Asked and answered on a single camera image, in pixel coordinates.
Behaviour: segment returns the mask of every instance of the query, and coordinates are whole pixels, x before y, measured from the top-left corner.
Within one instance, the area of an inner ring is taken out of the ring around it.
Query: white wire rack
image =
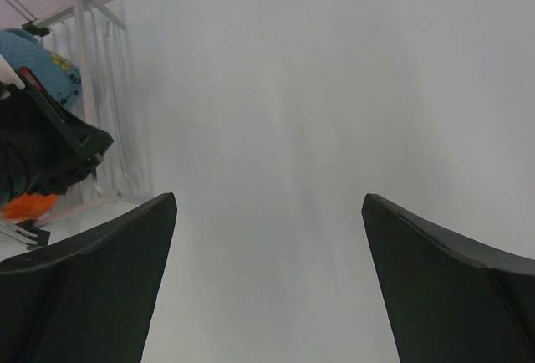
[[[91,178],[70,187],[42,227],[110,202],[139,204],[152,197],[150,175],[136,135],[143,128],[131,113],[131,60],[125,23],[99,0],[74,0],[72,8],[37,21],[50,29],[43,45],[75,62],[82,79],[82,100],[74,113],[86,123],[108,131],[115,143]],[[79,220],[69,219],[73,232]]]

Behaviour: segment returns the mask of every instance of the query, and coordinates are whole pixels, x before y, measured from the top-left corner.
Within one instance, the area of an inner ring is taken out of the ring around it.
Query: orange object
[[[52,208],[56,198],[58,198],[56,195],[23,194],[2,209],[2,218],[10,220],[39,219]]]

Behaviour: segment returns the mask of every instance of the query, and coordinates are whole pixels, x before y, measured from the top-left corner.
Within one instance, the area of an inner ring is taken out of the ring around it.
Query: white wall
[[[145,362],[397,361],[378,192],[535,258],[532,0],[124,0],[179,217]]]

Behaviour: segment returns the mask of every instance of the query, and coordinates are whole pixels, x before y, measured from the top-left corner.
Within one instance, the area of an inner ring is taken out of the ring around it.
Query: white shelf rack
[[[108,131],[115,141],[96,174],[70,187],[35,223],[43,227],[66,220],[69,231],[77,233],[77,216],[82,212],[112,202],[140,204],[153,196],[147,155],[139,141],[144,127],[134,117],[129,98],[132,75],[126,25],[99,0],[73,0],[71,7],[33,24],[50,29],[43,38],[45,48],[80,68],[82,97],[74,113]],[[12,238],[20,242],[20,235],[18,231]]]

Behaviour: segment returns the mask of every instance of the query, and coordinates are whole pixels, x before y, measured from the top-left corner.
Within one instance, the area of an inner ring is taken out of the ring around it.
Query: white bar
[[[101,196],[95,198],[94,200],[91,200],[90,202],[85,202],[84,204],[80,204],[79,206],[70,208],[69,210],[57,212],[55,214],[50,214],[47,217],[43,217],[37,220],[34,225],[38,228],[41,228],[60,219],[72,217],[74,215],[81,214],[82,212],[102,207],[104,204],[107,204],[109,202],[116,202],[118,200],[119,198],[117,196]]]
[[[115,61],[117,65],[116,68],[116,76],[117,76],[117,85],[115,86],[115,93],[114,96],[111,98],[111,113],[114,119],[114,125],[115,125],[115,131],[117,134],[117,138],[115,139],[115,142],[117,144],[118,152],[119,152],[119,161],[120,161],[120,167],[123,172],[123,176],[125,177],[126,181],[128,182],[128,188],[132,192],[132,180],[130,178],[130,175],[128,173],[128,169],[126,166],[125,161],[125,145],[123,144],[122,135],[120,132],[120,105],[119,100],[124,99],[124,97],[127,97],[127,91],[126,91],[126,83],[125,83],[125,70],[124,65],[122,64],[123,55],[121,53],[121,47],[119,44],[120,41],[120,33],[115,27],[112,27],[110,32],[110,38],[109,40],[112,42],[112,54],[115,55]]]
[[[58,53],[58,35],[52,29],[50,30],[50,35],[52,36],[52,50],[55,54]]]
[[[85,0],[84,1],[84,7],[87,7],[91,5],[91,1]],[[49,14],[48,16],[44,18],[39,18],[35,22],[33,22],[33,25],[38,28],[44,28],[48,26],[52,26],[53,24],[56,24],[57,22],[62,22],[64,20],[67,20],[68,18],[72,18],[74,16],[74,8],[72,6],[69,6],[64,9],[59,9],[58,11]]]
[[[31,235],[32,238],[37,237],[35,233],[28,232],[25,229],[18,227],[14,223],[6,221],[5,219],[0,219],[0,233],[3,233],[4,235],[9,236],[11,239],[14,239],[22,244],[37,244],[35,240],[28,238],[29,235]]]
[[[89,66],[89,50],[84,21],[83,0],[74,0],[74,24],[76,28],[76,43],[79,53],[79,67],[82,75],[82,101],[84,102],[84,120],[90,125],[96,125],[94,118],[94,92],[91,68]]]
[[[109,10],[100,0],[88,0],[93,3],[110,21],[122,30],[126,30],[126,24]]]
[[[6,3],[13,8],[15,12],[20,14],[23,18],[31,22],[35,20],[36,17],[26,8],[19,0],[4,0]]]
[[[72,60],[73,46],[71,44],[70,28],[69,28],[69,25],[65,22],[61,22],[61,24],[64,26],[65,38],[67,39],[67,59]]]

